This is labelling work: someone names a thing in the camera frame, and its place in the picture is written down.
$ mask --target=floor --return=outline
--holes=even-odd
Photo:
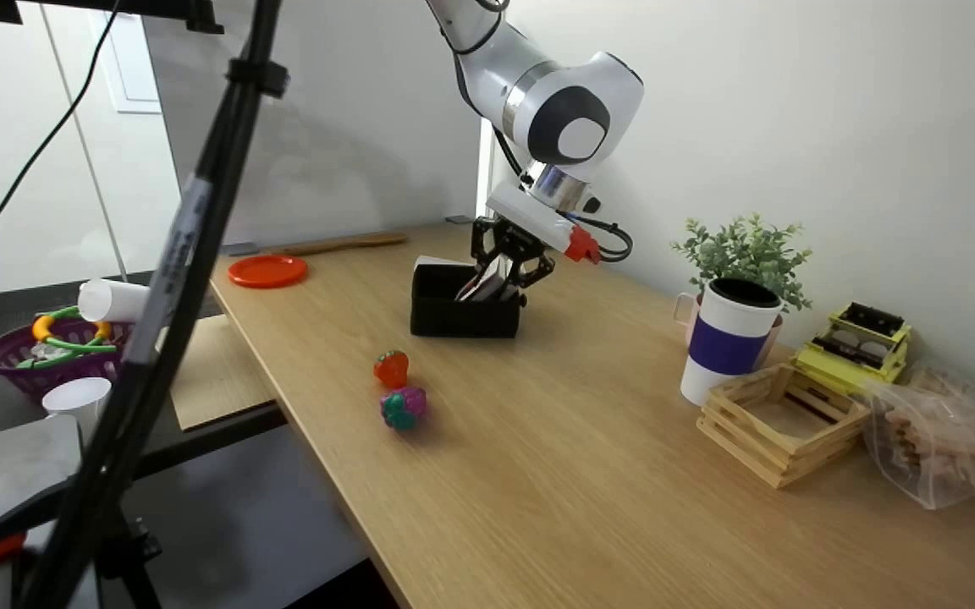
[[[74,298],[74,284],[0,294],[0,335]],[[37,416],[41,406],[0,379],[0,430]],[[125,508],[166,545],[149,565],[166,606],[396,606],[288,426],[146,477]],[[108,585],[105,606],[129,602]]]

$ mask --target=wooden crate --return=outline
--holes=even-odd
[[[772,487],[789,487],[857,447],[867,406],[785,362],[718,386],[697,430]]]

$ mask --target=white wall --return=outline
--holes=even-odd
[[[223,37],[146,20],[179,179],[251,24],[251,3],[213,7]],[[227,240],[288,244],[474,210],[477,118],[427,3],[284,3],[274,61],[291,85],[261,112]]]
[[[51,34],[71,81],[64,85],[44,10],[30,3],[20,10],[24,27],[0,24],[0,196],[68,108],[102,27],[102,17],[88,10],[51,10],[58,20]],[[102,196],[125,271],[149,271],[176,206],[169,145],[159,115],[118,115],[112,108],[105,71],[98,71],[78,122],[61,129],[0,217],[0,291],[115,274]]]
[[[799,220],[816,308],[789,342],[857,298],[975,376],[975,3],[521,0],[511,20],[559,61],[609,47],[647,78],[596,183],[636,233],[630,274],[684,291],[687,217]]]

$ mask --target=black metal stand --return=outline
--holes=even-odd
[[[24,582],[24,609],[68,606],[81,572],[98,558],[98,548],[105,548],[108,531],[112,538],[129,531],[118,501],[135,477],[146,436],[190,345],[247,166],[261,95],[281,95],[288,81],[288,71],[271,64],[278,14],[281,0],[257,0],[254,7],[251,37],[244,54],[230,64],[230,85],[203,159],[193,183],[183,189],[173,237],[149,284],[146,315],[125,345],[122,376],[91,447],[81,457],[81,470],[61,501],[54,535]],[[125,568],[125,582],[135,589],[139,606],[159,606],[146,572]]]

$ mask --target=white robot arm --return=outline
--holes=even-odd
[[[464,102],[494,125],[501,145],[511,142],[532,162],[542,162],[535,183],[515,179],[491,193],[488,206],[501,217],[491,227],[494,244],[511,244],[515,237],[501,230],[518,227],[518,233],[572,261],[599,261],[599,244],[572,213],[586,206],[586,183],[636,115],[640,74],[613,54],[559,68],[504,20],[508,0],[427,0],[427,7],[454,51]],[[525,240],[494,247],[477,261],[484,271],[498,257],[528,257],[528,250],[535,247]],[[515,284],[532,284],[548,271],[515,277]]]

